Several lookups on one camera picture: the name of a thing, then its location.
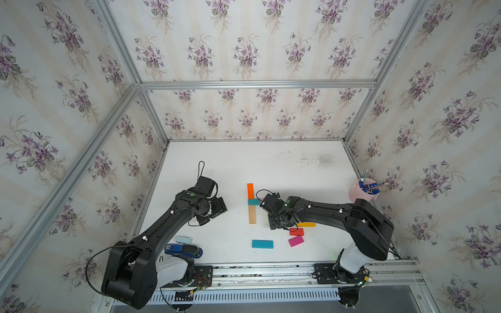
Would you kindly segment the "magenta wooden block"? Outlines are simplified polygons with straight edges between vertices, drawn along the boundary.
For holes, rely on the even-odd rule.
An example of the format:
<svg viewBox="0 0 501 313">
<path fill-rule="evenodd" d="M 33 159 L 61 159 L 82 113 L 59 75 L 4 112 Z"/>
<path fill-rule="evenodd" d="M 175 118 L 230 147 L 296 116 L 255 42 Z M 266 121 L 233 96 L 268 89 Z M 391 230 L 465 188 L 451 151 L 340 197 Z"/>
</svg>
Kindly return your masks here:
<svg viewBox="0 0 501 313">
<path fill-rule="evenodd" d="M 293 236 L 288 240 L 290 247 L 295 247 L 304 243 L 303 236 Z"/>
</svg>

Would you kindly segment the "natural wood block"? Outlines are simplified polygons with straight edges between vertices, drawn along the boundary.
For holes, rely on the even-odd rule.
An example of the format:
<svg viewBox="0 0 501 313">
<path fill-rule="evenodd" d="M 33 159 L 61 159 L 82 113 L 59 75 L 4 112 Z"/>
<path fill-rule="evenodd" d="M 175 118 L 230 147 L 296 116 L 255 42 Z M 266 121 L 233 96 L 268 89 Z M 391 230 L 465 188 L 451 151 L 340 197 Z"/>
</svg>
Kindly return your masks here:
<svg viewBox="0 0 501 313">
<path fill-rule="evenodd" d="M 249 213 L 249 224 L 256 224 L 257 223 L 257 214 L 256 214 L 256 208 L 254 205 L 248 206 L 248 213 Z"/>
</svg>

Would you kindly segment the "long teal wooden block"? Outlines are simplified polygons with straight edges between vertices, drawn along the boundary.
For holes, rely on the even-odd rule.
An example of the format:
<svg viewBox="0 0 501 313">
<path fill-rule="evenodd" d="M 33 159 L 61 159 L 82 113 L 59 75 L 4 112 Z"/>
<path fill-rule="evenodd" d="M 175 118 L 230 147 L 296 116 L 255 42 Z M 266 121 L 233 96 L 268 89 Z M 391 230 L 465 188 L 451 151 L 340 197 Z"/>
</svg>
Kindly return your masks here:
<svg viewBox="0 0 501 313">
<path fill-rule="evenodd" d="M 269 240 L 252 240 L 252 248 L 253 249 L 273 249 L 274 243 Z"/>
</svg>

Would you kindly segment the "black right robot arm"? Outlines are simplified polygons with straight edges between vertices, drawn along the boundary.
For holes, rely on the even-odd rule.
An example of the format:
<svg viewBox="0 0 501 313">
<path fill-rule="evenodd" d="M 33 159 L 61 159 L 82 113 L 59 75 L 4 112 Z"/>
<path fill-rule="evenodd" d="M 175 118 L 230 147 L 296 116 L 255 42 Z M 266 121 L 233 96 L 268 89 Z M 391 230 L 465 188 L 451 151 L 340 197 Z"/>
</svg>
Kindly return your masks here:
<svg viewBox="0 0 501 313">
<path fill-rule="evenodd" d="M 301 222 L 313 222 L 349 233 L 353 243 L 340 253 L 336 272 L 354 275 L 371 260 L 386 261 L 390 253 L 394 225 L 366 200 L 333 204 L 297 196 L 282 200 L 277 194 L 268 194 L 260 207 L 268 214 L 271 230 L 288 230 Z"/>
</svg>

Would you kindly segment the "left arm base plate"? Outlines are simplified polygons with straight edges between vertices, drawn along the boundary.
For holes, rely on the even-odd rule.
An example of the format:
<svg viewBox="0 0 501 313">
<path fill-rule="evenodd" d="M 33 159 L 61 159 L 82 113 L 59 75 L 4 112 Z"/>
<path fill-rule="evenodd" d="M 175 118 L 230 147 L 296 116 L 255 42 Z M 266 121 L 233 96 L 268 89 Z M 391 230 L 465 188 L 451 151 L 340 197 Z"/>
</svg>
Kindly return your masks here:
<svg viewBox="0 0 501 313">
<path fill-rule="evenodd" d="M 212 286 L 214 266 L 195 266 L 194 275 L 186 282 L 175 281 L 162 286 L 162 288 L 207 288 Z"/>
</svg>

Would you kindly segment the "amber yellow wooden block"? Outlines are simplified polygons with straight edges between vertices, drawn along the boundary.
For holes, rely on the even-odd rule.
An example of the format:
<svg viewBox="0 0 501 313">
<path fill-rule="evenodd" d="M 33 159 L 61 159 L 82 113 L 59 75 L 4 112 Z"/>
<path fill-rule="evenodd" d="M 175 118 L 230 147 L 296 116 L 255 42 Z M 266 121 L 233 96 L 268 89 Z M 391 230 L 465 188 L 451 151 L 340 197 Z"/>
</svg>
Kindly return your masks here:
<svg viewBox="0 0 501 313">
<path fill-rule="evenodd" d="M 317 226 L 317 224 L 314 222 L 300 222 L 300 223 L 297 223 L 297 226 L 299 228 L 314 228 Z"/>
</svg>

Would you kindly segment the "blue stapler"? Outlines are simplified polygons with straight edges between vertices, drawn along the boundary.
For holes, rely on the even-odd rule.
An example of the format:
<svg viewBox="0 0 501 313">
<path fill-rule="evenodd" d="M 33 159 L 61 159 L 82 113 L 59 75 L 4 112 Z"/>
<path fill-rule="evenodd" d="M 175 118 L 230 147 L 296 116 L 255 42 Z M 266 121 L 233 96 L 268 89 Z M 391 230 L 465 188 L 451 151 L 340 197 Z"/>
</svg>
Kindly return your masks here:
<svg viewBox="0 0 501 313">
<path fill-rule="evenodd" d="M 165 254 L 182 255 L 189 258 L 198 259 L 203 255 L 203 250 L 196 245 L 188 244 L 169 244 L 164 248 Z"/>
</svg>

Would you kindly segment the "small teal wooden block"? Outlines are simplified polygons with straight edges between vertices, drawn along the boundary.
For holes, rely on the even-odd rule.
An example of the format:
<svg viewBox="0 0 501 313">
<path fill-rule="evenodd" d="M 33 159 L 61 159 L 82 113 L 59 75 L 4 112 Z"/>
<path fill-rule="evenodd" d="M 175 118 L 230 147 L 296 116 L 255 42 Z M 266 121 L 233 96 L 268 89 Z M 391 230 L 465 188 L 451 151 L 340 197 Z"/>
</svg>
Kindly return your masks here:
<svg viewBox="0 0 501 313">
<path fill-rule="evenodd" d="M 247 202 L 249 206 L 259 206 L 261 204 L 261 201 L 257 198 L 249 199 Z"/>
</svg>

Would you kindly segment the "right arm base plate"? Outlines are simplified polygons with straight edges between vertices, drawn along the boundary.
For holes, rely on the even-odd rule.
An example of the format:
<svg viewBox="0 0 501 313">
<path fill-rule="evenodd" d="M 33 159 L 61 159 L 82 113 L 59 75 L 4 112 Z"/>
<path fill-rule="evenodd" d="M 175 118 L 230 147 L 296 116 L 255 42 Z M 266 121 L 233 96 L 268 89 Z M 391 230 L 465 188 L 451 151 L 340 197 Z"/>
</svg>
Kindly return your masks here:
<svg viewBox="0 0 501 313">
<path fill-rule="evenodd" d="M 351 273 L 337 263 L 316 263 L 313 268 L 312 277 L 318 284 L 359 284 L 368 274 L 365 267 Z"/>
</svg>

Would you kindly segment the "blue pens in cup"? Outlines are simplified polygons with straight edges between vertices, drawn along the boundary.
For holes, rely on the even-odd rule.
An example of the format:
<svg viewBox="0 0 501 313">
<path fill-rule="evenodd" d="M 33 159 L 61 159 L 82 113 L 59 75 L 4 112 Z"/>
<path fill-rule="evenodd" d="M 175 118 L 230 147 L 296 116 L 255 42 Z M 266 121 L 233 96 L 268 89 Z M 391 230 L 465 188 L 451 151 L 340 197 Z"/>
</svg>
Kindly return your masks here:
<svg viewBox="0 0 501 313">
<path fill-rule="evenodd" d="M 376 195 L 381 192 L 381 189 L 385 186 L 388 186 L 387 182 L 377 183 L 377 182 L 369 182 L 369 171 L 366 170 L 364 174 L 361 176 L 358 181 L 359 188 L 366 194 Z"/>
</svg>

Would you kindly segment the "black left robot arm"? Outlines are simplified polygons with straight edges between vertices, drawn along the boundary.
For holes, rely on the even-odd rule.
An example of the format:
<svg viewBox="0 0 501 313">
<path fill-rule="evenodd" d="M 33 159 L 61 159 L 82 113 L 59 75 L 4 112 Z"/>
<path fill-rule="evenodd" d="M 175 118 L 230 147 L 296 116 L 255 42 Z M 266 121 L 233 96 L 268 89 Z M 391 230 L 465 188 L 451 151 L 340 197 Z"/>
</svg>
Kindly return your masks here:
<svg viewBox="0 0 501 313">
<path fill-rule="evenodd" d="M 195 216 L 201 225 L 227 211 L 223 198 L 206 198 L 184 190 L 169 209 L 145 232 L 126 243 L 111 246 L 100 291 L 135 309 L 143 308 L 155 290 L 174 281 L 192 278 L 194 260 L 188 256 L 167 256 L 165 247 Z"/>
</svg>

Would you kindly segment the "orange wooden block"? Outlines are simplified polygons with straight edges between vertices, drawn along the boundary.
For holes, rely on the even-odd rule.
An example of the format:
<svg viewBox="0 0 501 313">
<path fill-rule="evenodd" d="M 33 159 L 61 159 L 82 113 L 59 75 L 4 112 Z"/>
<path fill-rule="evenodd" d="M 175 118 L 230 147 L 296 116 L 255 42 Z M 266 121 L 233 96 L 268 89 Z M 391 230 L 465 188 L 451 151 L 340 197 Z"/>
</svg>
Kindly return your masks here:
<svg viewBox="0 0 501 313">
<path fill-rule="evenodd" d="M 255 197 L 254 194 L 254 185 L 252 183 L 247 184 L 247 196 L 249 200 L 253 200 Z"/>
</svg>

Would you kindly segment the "aluminium mounting rail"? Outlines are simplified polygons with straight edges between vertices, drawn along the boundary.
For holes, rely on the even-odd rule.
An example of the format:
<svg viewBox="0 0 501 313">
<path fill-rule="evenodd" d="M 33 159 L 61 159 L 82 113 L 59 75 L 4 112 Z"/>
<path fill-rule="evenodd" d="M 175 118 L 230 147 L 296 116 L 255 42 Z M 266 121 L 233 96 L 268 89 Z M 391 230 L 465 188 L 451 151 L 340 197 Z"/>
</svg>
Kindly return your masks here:
<svg viewBox="0 0 501 313">
<path fill-rule="evenodd" d="M 369 262 L 365 281 L 359 284 L 318 284 L 315 262 L 216 263 L 212 286 L 158 288 L 146 305 L 189 306 L 216 303 L 274 303 L 291 301 L 342 301 L 354 306 L 364 287 L 405 286 L 419 306 L 430 299 L 424 278 L 412 260 Z"/>
</svg>

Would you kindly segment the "pink pen cup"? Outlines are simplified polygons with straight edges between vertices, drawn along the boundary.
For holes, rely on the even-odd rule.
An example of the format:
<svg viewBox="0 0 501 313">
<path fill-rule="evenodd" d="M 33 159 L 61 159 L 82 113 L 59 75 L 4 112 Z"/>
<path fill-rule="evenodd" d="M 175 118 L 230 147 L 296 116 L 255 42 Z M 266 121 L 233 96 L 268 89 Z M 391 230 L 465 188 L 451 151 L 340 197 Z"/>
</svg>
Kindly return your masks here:
<svg viewBox="0 0 501 313">
<path fill-rule="evenodd" d="M 364 193 L 358 186 L 358 182 L 352 187 L 352 189 L 350 190 L 350 192 L 348 193 L 348 197 L 350 199 L 351 202 L 355 202 L 357 199 L 363 199 L 363 200 L 366 200 L 368 202 L 371 202 L 372 200 L 376 200 L 378 198 L 378 195 L 379 194 L 376 194 L 376 195 L 370 195 L 370 194 L 366 194 Z"/>
</svg>

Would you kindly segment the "light blue eraser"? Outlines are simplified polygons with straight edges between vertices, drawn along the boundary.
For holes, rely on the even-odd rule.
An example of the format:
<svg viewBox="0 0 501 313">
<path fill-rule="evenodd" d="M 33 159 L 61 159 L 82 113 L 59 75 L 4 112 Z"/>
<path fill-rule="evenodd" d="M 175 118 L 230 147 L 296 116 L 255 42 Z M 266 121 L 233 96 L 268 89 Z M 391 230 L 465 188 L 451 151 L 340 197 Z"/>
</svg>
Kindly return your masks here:
<svg viewBox="0 0 501 313">
<path fill-rule="evenodd" d="M 175 238 L 177 244 L 180 245 L 191 245 L 193 243 L 193 239 L 191 237 L 186 236 L 177 236 Z"/>
</svg>

